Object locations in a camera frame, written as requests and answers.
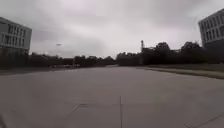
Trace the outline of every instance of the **road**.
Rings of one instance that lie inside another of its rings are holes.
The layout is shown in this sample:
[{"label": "road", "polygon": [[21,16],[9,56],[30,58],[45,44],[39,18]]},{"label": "road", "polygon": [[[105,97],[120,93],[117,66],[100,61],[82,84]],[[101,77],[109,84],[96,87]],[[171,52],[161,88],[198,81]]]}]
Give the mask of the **road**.
[{"label": "road", "polygon": [[0,76],[0,123],[8,128],[223,128],[223,99],[224,80],[135,68],[8,75]]}]

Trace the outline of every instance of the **tree line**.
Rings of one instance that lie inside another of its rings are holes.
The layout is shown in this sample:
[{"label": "tree line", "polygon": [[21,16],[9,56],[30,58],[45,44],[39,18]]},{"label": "tree line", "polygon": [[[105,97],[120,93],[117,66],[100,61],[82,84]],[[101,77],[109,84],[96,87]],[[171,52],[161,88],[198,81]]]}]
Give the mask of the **tree line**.
[{"label": "tree line", "polygon": [[46,54],[13,53],[0,56],[0,68],[19,67],[93,67],[116,64],[115,60],[108,56],[100,58],[96,56],[75,56],[73,58],[62,58]]},{"label": "tree line", "polygon": [[166,42],[161,42],[156,47],[143,48],[141,53],[119,53],[116,60],[120,66],[221,62],[196,42],[186,42],[179,50],[171,50]]},{"label": "tree line", "polygon": [[220,63],[196,42],[186,42],[179,50],[170,49],[166,42],[158,43],[152,48],[143,48],[139,53],[122,52],[116,59],[108,56],[75,56],[62,58],[37,53],[1,54],[0,67],[95,67],[106,65],[140,66],[157,64],[202,64]]}]

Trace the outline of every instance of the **curb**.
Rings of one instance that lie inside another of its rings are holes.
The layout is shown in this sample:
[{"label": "curb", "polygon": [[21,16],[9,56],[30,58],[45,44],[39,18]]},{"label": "curb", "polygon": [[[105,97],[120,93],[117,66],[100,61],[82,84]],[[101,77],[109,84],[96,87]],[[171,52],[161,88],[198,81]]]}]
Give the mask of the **curb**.
[{"label": "curb", "polygon": [[169,73],[183,74],[183,75],[202,76],[202,77],[215,78],[215,79],[224,79],[224,73],[211,72],[211,71],[158,69],[158,68],[137,68],[137,69],[145,69],[145,70],[152,70],[152,71],[159,71],[159,72],[169,72]]}]

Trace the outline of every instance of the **white building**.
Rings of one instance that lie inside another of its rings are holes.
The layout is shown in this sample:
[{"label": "white building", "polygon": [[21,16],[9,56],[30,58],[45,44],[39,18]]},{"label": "white building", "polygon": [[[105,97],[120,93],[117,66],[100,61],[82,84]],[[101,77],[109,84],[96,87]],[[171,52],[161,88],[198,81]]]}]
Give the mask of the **white building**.
[{"label": "white building", "polygon": [[32,30],[0,17],[0,48],[29,52]]},{"label": "white building", "polygon": [[224,9],[199,22],[203,47],[224,61]]}]

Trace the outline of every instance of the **cloudy sky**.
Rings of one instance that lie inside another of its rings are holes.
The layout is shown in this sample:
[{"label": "cloudy sky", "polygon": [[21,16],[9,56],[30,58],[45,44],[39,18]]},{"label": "cloudy sky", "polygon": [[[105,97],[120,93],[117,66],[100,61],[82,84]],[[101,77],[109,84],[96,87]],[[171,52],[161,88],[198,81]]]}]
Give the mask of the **cloudy sky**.
[{"label": "cloudy sky", "polygon": [[198,21],[222,8],[223,0],[0,0],[0,16],[33,29],[31,51],[64,57],[139,52],[141,40],[200,42]]}]

